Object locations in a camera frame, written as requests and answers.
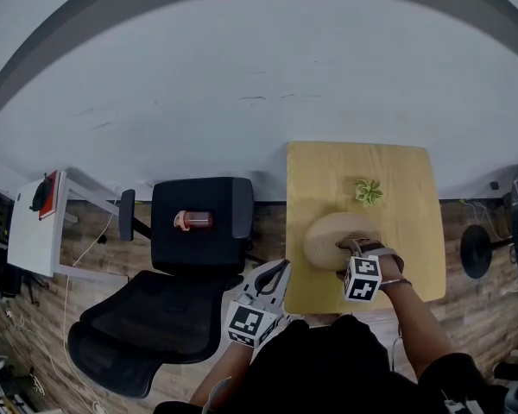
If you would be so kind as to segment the red notebook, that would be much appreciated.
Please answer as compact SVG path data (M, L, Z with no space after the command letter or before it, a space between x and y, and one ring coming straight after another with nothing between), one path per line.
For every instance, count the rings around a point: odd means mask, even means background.
M47 195L44 205L39 210L40 220L52 216L57 209L58 193L60 189L60 172L52 172L47 176L47 178L50 180L50 192Z

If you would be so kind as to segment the person's right forearm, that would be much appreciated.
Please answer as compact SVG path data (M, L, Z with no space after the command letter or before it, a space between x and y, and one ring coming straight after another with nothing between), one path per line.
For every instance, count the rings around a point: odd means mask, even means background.
M401 337L416 377L437 359L455 352L439 321L405 279L383 287L401 327Z

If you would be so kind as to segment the person's right hand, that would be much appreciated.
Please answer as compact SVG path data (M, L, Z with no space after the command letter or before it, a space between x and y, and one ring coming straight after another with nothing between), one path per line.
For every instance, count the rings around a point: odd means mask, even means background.
M404 278L398 263L392 255L380 256L379 264L383 282Z

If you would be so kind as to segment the black mesh office chair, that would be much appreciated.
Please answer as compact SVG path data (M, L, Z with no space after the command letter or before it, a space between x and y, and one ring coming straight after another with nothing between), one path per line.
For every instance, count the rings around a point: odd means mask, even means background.
M133 190L123 192L119 235L125 242L148 238L152 267L84 311L66 347L95 384L145 398L161 366L200 363L218 350L222 300L242 281L255 199L250 180L213 177L155 185L149 223L136 218L135 202ZM209 211L213 225L175 228L180 210Z

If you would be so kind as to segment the white desk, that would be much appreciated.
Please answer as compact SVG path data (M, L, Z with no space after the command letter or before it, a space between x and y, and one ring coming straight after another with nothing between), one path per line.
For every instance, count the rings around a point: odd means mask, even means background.
M78 279L125 285L128 282L125 275L94 272L60 263L64 221L75 219L66 212L70 196L82 198L112 216L118 215L118 207L109 201L113 198L113 192L104 187L88 189L77 183L67 171L60 171L58 180L56 211L42 219L39 218L38 212L29 208L41 181L33 181L18 189L14 196L9 228L7 261L13 266L49 278L55 274L62 274Z

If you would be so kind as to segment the round black table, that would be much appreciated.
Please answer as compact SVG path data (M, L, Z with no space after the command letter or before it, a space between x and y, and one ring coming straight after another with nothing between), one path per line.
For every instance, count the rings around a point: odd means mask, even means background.
M465 273L473 279L480 279L489 271L492 254L499 248L508 248L518 267L518 168L512 178L511 192L502 203L509 214L509 237L493 241L479 224L469 226L461 237L460 260Z

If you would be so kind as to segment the person's left forearm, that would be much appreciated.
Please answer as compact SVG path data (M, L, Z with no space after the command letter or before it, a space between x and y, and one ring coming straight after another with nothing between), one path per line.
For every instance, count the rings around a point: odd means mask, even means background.
M255 350L238 342L231 342L223 355L198 385L190 398L190 404L214 411L222 410L237 392Z

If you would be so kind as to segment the red water bottle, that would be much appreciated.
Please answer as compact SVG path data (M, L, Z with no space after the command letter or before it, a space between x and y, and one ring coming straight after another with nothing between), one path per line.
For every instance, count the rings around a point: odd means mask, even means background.
M213 214L209 211L180 210L174 217L174 227L182 231L207 229L213 225Z

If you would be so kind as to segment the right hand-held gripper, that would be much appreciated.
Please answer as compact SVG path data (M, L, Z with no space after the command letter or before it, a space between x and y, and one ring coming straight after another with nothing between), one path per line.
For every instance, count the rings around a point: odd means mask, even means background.
M389 281L382 279L380 257L392 256L400 272L404 261L392 248L377 248L361 254L353 254L348 261L343 279L343 295L346 301L371 303L382 285Z

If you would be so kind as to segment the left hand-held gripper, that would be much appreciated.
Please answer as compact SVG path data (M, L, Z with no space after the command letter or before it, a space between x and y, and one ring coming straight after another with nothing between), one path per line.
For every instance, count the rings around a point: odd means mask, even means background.
M232 342L259 348L284 316L283 303L291 273L289 260L272 260L254 268L243 292L232 300L226 316L226 335ZM254 297L250 294L261 294Z

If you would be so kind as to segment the small green succulent plant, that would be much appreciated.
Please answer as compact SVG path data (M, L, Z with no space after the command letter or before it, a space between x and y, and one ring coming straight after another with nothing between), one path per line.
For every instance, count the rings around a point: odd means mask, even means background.
M355 199L363 206L369 207L383 196L381 183L373 179L358 179L355 182Z

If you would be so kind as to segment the black headset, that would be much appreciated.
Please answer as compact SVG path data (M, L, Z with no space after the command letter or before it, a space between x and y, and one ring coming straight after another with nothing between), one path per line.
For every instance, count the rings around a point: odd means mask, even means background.
M49 177L45 177L37 186L29 208L34 211L40 211L45 205L52 190L53 182Z

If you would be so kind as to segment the light wooden table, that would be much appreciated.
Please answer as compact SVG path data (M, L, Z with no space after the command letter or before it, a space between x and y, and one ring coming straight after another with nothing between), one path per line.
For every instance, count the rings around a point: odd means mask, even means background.
M355 182L381 183L383 196L363 207ZM369 219L382 242L404 262L404 274L420 298L445 296L445 242L439 196L424 148L338 142L290 142L287 145L286 257L291 274L285 310L294 314L375 311L390 307L377 294L372 303L346 302L343 283L333 272L313 267L303 241L321 217L350 212Z

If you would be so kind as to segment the person's black shirt torso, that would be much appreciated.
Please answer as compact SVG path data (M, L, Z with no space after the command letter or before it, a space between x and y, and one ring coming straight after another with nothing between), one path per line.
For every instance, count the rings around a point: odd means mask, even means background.
M259 351L225 406L208 414L503 414L504 389L467 354L445 355L413 382L353 316L311 328L290 323Z

